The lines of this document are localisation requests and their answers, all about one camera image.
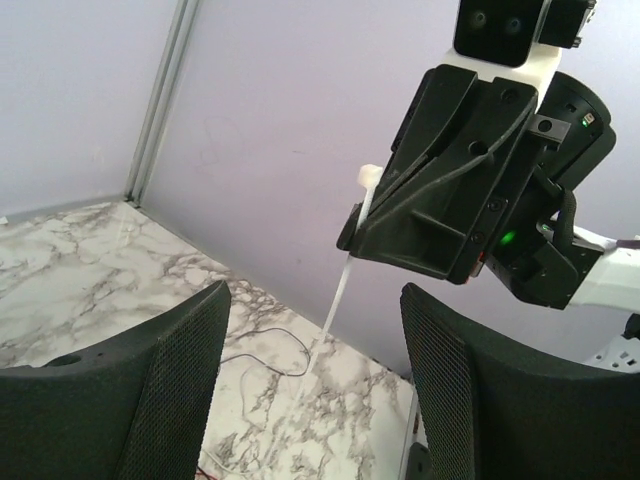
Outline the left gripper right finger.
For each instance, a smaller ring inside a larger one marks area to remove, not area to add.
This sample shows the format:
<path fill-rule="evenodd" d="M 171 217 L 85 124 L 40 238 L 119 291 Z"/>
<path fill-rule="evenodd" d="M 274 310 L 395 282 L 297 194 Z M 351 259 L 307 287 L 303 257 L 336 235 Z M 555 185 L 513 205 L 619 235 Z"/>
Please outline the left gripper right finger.
<path fill-rule="evenodd" d="M 517 342 L 414 284 L 402 325 L 431 479 L 635 479 L 639 328 L 588 362 Z"/>

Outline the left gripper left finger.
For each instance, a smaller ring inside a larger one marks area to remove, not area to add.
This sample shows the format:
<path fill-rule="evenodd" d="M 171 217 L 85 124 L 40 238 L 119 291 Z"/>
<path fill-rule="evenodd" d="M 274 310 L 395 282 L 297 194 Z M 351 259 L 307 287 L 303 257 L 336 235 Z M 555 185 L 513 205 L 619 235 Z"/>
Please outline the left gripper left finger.
<path fill-rule="evenodd" d="M 191 479 L 231 306 L 218 281 L 40 367 L 1 372 L 5 479 Z"/>

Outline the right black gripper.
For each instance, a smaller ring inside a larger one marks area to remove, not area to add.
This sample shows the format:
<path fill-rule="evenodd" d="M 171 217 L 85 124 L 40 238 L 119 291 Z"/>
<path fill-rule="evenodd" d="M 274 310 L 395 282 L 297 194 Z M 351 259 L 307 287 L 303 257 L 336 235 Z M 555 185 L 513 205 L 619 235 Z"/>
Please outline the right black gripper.
<path fill-rule="evenodd" d="M 428 70 L 391 145 L 366 221 L 337 240 L 356 258 L 461 285 L 486 262 L 536 165 L 565 124 L 535 113 L 538 93 L 472 70 Z"/>

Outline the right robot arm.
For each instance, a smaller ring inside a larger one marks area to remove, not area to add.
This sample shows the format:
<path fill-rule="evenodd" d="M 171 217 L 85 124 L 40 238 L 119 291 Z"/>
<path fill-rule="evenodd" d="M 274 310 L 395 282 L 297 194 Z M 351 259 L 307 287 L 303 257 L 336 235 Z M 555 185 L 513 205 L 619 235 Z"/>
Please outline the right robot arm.
<path fill-rule="evenodd" d="M 426 72 L 381 180 L 353 208 L 337 246 L 455 285 L 490 270 L 521 302 L 562 311 L 631 311 L 594 281 L 634 241 L 577 227 L 578 185 L 616 141 L 608 109 L 558 72 L 530 85 L 442 65 Z"/>

